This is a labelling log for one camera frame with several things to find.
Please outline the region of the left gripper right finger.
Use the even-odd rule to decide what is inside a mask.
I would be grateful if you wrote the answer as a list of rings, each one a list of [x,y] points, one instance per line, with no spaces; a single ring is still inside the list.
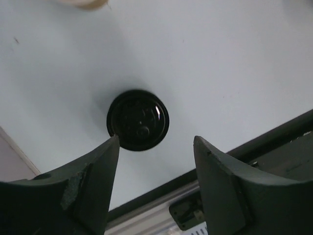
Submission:
[[[196,137],[194,138],[195,164]],[[211,235],[312,234],[312,181],[298,182],[270,176],[266,176],[265,179],[265,183],[261,183],[260,179],[243,173],[239,175],[238,188],[234,189],[227,189],[229,184],[222,182],[222,190],[226,195],[217,197],[223,200],[220,205],[212,200],[217,189],[214,189],[212,194],[207,194],[208,201],[204,201],[200,191],[208,233]]]

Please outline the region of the stack of black lids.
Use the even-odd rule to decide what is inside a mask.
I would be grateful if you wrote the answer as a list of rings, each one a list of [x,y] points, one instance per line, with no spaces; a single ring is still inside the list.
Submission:
[[[170,125],[165,105],[145,90],[129,90],[118,95],[109,107],[106,122],[108,134],[117,135],[122,148],[137,152],[157,146]]]

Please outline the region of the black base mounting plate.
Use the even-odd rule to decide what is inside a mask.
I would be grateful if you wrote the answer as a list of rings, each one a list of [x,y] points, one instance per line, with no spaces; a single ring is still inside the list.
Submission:
[[[227,189],[238,188],[239,175],[250,174],[261,183],[266,176],[298,182],[313,178],[313,112],[308,111],[273,130],[223,153],[200,137],[196,137],[196,169],[165,183],[109,212],[109,222],[117,223],[140,209],[192,183],[199,183],[204,201],[207,194],[220,205]]]

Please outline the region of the light blue table mat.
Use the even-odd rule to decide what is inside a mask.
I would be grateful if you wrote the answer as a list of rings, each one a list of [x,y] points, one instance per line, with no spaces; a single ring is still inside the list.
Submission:
[[[310,0],[0,3],[0,125],[42,172],[109,138],[122,92],[154,93],[164,140],[121,150],[110,207],[195,168],[193,139],[226,152],[313,107]]]

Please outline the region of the aluminium frame rail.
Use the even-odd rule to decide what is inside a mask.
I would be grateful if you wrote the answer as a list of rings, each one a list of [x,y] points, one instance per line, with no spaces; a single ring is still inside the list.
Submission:
[[[110,211],[107,235],[206,235],[195,177],[183,175]]]

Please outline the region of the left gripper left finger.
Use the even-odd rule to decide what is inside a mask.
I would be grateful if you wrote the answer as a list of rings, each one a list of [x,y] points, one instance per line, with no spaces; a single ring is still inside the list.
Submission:
[[[104,234],[119,148],[119,138],[113,136],[84,156],[31,180],[1,182],[1,234]]]

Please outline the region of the stack of paper cups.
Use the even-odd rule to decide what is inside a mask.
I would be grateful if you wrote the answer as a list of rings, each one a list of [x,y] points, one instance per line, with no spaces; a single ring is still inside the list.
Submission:
[[[96,10],[108,3],[108,0],[59,0],[58,2],[84,10]]]

